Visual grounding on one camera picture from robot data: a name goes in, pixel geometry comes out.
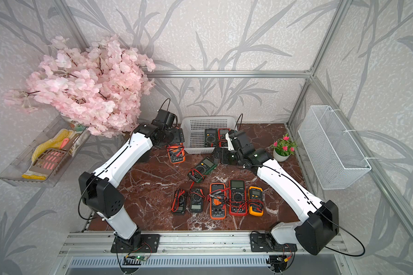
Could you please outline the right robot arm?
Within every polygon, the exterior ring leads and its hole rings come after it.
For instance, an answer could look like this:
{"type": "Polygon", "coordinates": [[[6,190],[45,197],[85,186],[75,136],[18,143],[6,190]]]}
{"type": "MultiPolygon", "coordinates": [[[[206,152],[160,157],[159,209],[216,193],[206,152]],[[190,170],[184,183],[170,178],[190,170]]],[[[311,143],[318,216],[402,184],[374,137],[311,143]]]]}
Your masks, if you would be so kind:
{"type": "Polygon", "coordinates": [[[270,234],[277,244],[299,244],[311,255],[318,255],[336,237],[339,224],[338,206],[324,202],[292,178],[264,148],[256,149],[244,131],[226,134],[226,147],[216,147],[213,158],[223,164],[250,170],[267,183],[292,208],[297,222],[280,222],[270,234]]]}

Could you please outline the large red multimeter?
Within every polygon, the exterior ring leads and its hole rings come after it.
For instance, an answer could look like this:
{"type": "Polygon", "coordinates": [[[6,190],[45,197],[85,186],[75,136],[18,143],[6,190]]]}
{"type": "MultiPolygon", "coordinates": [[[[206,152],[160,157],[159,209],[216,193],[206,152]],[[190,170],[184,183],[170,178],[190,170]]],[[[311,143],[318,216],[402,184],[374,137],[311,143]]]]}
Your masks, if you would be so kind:
{"type": "Polygon", "coordinates": [[[245,182],[241,179],[231,179],[229,182],[229,212],[240,217],[248,214],[245,182]]]}

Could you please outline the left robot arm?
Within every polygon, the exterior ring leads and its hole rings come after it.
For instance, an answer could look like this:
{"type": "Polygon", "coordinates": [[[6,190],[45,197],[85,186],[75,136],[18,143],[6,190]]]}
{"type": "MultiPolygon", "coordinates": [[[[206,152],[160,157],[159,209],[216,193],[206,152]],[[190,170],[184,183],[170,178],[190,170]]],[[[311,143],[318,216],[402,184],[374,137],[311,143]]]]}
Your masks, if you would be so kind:
{"type": "Polygon", "coordinates": [[[124,207],[125,197],[118,190],[122,179],[137,162],[146,162],[153,147],[163,148],[183,142],[182,131],[174,126],[174,113],[160,109],[149,124],[140,124],[126,143],[94,172],[79,176],[80,203],[88,206],[114,230],[112,253],[139,252],[149,244],[141,237],[141,229],[124,207]]]}

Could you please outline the small red multimeter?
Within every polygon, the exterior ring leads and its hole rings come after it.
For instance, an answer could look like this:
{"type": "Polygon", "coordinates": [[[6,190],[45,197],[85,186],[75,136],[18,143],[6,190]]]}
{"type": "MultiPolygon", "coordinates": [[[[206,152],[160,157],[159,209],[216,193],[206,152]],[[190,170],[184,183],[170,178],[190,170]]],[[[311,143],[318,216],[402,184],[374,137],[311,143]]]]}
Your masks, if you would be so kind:
{"type": "Polygon", "coordinates": [[[229,128],[219,128],[218,129],[218,146],[219,147],[228,147],[228,142],[226,139],[226,135],[229,133],[229,128]]]}

